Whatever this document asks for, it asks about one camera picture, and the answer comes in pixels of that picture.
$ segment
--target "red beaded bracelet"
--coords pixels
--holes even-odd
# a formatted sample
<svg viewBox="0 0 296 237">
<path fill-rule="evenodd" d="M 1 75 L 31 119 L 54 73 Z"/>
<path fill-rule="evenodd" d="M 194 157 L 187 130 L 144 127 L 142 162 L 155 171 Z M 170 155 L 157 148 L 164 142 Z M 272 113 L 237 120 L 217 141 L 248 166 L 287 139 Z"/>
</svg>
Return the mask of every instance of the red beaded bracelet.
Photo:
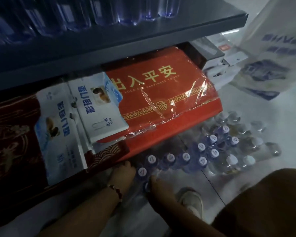
<svg viewBox="0 0 296 237">
<path fill-rule="evenodd" d="M 122 202 L 123 200 L 123 194 L 121 193 L 121 190 L 116 188 L 114 185 L 112 184 L 108 184 L 108 187 L 111 188 L 112 190 L 115 190 L 116 193 L 118 194 L 118 198 L 120 199 L 120 202 Z"/>
</svg>

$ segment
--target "shelf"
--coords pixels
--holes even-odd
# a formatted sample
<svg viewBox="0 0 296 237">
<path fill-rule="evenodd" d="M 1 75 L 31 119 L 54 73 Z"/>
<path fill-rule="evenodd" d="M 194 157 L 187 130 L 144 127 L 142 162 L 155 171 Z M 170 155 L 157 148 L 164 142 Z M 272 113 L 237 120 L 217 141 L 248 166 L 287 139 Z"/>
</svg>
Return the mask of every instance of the shelf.
<svg viewBox="0 0 296 237">
<path fill-rule="evenodd" d="M 165 124 L 158 125 L 153 131 L 147 131 L 134 138 L 126 139 L 129 153 L 119 159 L 118 162 L 129 159 L 172 136 L 186 131 L 214 115 L 217 115 L 221 111 L 222 104 L 218 98 L 194 110 L 185 112 Z"/>
<path fill-rule="evenodd" d="M 0 90 L 240 28 L 246 21 L 244 11 L 223 0 L 182 0 L 173 19 L 130 27 L 93 25 L 80 33 L 5 45 L 0 52 Z"/>
</svg>

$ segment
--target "floor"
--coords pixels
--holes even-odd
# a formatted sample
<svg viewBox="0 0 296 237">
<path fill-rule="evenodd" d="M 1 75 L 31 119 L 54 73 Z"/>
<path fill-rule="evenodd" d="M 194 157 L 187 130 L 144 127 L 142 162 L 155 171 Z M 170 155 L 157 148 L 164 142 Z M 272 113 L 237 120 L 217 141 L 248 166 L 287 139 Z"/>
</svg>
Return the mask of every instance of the floor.
<svg viewBox="0 0 296 237">
<path fill-rule="evenodd" d="M 247 11 L 249 22 L 258 14 L 268 0 L 226 0 L 236 7 Z M 244 29 L 229 34 L 228 38 L 239 43 Z M 247 122 L 262 120 L 268 124 L 265 141 L 277 142 L 281 145 L 280 157 L 257 163 L 253 169 L 233 176 L 213 176 L 208 172 L 187 175 L 183 171 L 161 173 L 160 178 L 172 183 L 174 191 L 181 187 L 191 186 L 199 191 L 204 202 L 204 217 L 211 223 L 217 213 L 235 196 L 274 170 L 296 168 L 296 85 L 272 101 L 247 95 L 231 85 L 219 91 L 224 110 L 242 112 Z M 198 132 L 196 126 L 167 141 L 166 146 L 180 146 L 187 143 Z M 151 151 L 165 148 L 163 144 Z M 8 225 L 0 228 L 0 237 L 32 237 L 37 235 L 45 223 L 59 218 L 62 213 L 83 201 L 97 189 L 108 173 L 96 176 L 79 188 L 69 190 L 62 195 L 50 198 L 18 216 Z M 107 224 L 101 236 L 162 236 L 168 227 L 163 219 L 156 214 L 141 196 L 132 200 L 115 214 Z"/>
</svg>

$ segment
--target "gold decorative border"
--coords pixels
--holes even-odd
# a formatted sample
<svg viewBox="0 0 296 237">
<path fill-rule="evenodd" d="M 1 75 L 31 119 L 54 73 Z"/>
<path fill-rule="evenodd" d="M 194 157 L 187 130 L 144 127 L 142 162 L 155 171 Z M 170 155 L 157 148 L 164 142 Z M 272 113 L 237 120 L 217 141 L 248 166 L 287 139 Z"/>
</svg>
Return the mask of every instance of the gold decorative border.
<svg viewBox="0 0 296 237">
<path fill-rule="evenodd" d="M 197 95 L 202 89 L 203 89 L 203 86 L 196 87 L 191 90 L 190 94 L 188 93 L 189 91 L 186 91 L 183 94 L 180 94 L 180 95 L 177 95 L 175 97 L 168 99 L 167 102 L 169 102 L 170 104 L 176 103 L 178 101 L 189 98 L 190 96 Z M 131 119 L 134 119 L 134 118 L 142 116 L 142 115 L 146 115 L 146 114 L 153 112 L 153 111 L 154 111 L 154 109 L 151 106 L 149 106 L 149 107 L 145 107 L 140 110 L 133 111 L 133 112 L 127 113 L 125 115 L 122 115 L 122 117 L 124 118 L 124 120 L 127 121 L 127 120 L 131 120 Z"/>
</svg>

